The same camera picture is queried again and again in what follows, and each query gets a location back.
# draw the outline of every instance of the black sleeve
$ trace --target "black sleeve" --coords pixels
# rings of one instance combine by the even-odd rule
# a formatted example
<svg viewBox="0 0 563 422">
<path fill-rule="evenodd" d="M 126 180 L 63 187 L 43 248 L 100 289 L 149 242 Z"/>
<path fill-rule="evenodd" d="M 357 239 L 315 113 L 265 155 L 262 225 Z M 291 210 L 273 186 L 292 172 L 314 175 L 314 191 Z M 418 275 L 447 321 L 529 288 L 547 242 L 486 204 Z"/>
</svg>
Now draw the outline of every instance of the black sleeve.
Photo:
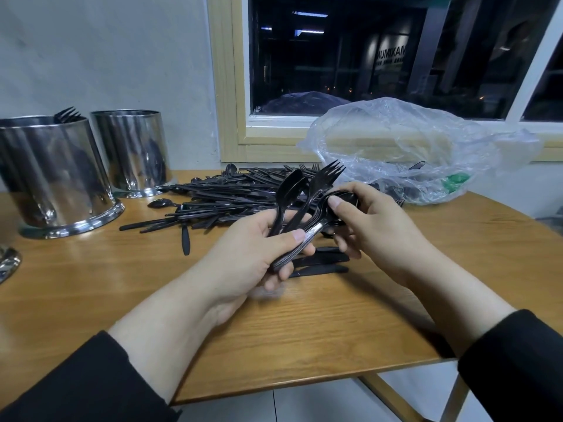
<svg viewBox="0 0 563 422">
<path fill-rule="evenodd" d="M 0 422 L 163 421 L 179 418 L 102 331 L 0 411 Z"/>
<path fill-rule="evenodd" d="M 563 420 L 563 337 L 530 311 L 485 333 L 458 370 L 495 422 Z"/>
</svg>

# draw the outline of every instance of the forearm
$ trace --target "forearm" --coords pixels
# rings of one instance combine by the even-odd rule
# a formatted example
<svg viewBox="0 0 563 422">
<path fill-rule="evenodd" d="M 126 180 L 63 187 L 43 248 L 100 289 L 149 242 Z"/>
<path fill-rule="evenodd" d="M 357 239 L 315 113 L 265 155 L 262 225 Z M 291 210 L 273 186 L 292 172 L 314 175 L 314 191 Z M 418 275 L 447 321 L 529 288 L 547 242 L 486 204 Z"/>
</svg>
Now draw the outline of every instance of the forearm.
<svg viewBox="0 0 563 422">
<path fill-rule="evenodd" d="M 146 298 L 108 333 L 125 349 L 131 365 L 166 402 L 199 346 L 216 325 L 204 285 L 190 271 Z"/>
<path fill-rule="evenodd" d="M 419 298 L 457 356 L 515 311 L 434 247 L 422 256 L 407 277 L 407 287 Z"/>
</svg>

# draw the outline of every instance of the person's right hand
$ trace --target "person's right hand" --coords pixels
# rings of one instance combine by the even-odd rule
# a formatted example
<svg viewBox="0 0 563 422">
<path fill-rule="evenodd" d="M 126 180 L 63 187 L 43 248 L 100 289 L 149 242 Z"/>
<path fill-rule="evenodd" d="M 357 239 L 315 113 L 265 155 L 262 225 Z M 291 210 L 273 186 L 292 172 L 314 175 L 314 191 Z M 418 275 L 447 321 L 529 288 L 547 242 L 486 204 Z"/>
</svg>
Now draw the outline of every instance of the person's right hand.
<svg viewBox="0 0 563 422">
<path fill-rule="evenodd" d="M 362 250 L 405 286 L 419 263 L 437 250 L 390 196 L 361 182 L 348 182 L 338 189 L 354 192 L 360 200 L 359 210 L 336 196 L 328 199 L 330 208 L 347 225 L 336 230 L 334 240 L 340 250 L 351 258 L 361 257 Z"/>
</svg>

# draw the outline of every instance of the green object in plastic bag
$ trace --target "green object in plastic bag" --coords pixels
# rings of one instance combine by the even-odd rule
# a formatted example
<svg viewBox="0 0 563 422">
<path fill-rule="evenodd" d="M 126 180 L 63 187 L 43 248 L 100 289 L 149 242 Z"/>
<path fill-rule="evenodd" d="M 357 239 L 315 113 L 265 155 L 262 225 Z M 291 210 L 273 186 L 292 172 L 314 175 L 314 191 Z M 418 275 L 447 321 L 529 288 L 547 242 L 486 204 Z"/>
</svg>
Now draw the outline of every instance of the green object in plastic bag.
<svg viewBox="0 0 563 422">
<path fill-rule="evenodd" d="M 444 180 L 442 180 L 442 185 L 446 189 L 448 194 L 459 190 L 462 183 L 466 182 L 470 176 L 467 173 L 456 173 L 451 174 Z"/>
</svg>

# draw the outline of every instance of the person's left hand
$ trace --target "person's left hand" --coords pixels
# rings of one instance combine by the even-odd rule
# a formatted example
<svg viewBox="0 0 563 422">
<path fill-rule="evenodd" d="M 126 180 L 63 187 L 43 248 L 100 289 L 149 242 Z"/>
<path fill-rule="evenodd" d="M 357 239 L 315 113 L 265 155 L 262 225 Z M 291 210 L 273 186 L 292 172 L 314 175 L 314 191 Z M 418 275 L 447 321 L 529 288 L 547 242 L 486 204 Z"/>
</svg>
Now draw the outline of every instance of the person's left hand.
<svg viewBox="0 0 563 422">
<path fill-rule="evenodd" d="M 285 221 L 294 213 L 285 212 Z M 190 269 L 189 274 L 209 285 L 218 324 L 234 314 L 257 284 L 263 283 L 267 291 L 272 291 L 293 272 L 292 262 L 277 273 L 268 272 L 268 268 L 276 258 L 297 247 L 305 239 L 305 231 L 296 229 L 266 237 L 275 217 L 276 210 L 270 209 L 237 220 Z M 314 252 L 313 244 L 303 250 L 306 255 Z"/>
</svg>

